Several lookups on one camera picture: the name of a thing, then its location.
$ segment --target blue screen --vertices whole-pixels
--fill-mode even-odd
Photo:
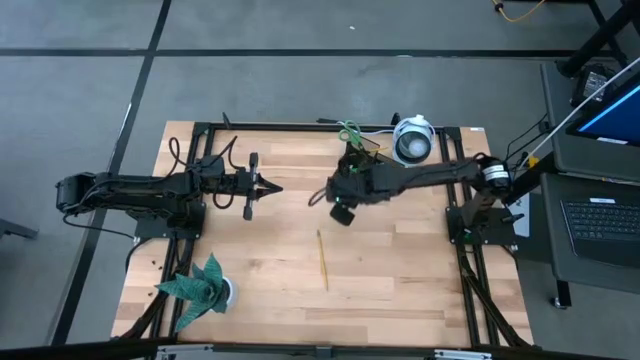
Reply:
[[[579,132],[640,143],[640,86],[578,128]]]

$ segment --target wooden table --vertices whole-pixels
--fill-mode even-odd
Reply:
[[[168,122],[154,175],[173,164],[168,140],[188,149],[192,122]],[[489,153],[484,130],[461,128],[465,154]],[[236,306],[207,314],[179,334],[189,342],[332,344],[436,347],[469,345],[461,280],[448,242],[444,186],[412,189],[390,202],[360,206],[350,227],[329,217],[325,201],[307,206],[324,186],[344,152],[337,133],[216,131],[214,154],[238,135],[233,162],[246,165],[258,152],[258,170],[284,191],[254,204],[252,221],[242,219],[244,199],[216,209],[211,196],[193,261],[210,253],[239,288]],[[370,136],[389,146],[390,134]],[[449,144],[450,153],[455,154]],[[438,146],[426,163],[441,161]],[[183,150],[181,158],[187,154]],[[457,189],[462,199],[461,188]],[[220,203],[226,198],[220,196]],[[320,230],[329,291],[321,275],[316,230]],[[128,330],[149,305],[160,282],[167,239],[150,241],[133,255],[116,314],[113,335]],[[512,258],[500,247],[483,248],[492,297],[520,336],[531,331]],[[161,334],[167,335],[172,299]],[[476,299],[481,337],[488,342],[482,306]]]

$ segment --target pencil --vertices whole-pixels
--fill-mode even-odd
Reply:
[[[322,249],[322,237],[320,236],[320,230],[317,230],[318,235],[318,247],[320,248],[320,269],[322,270],[322,279],[324,280],[324,288],[329,291],[329,280],[327,279],[327,266],[324,263],[324,250]]]

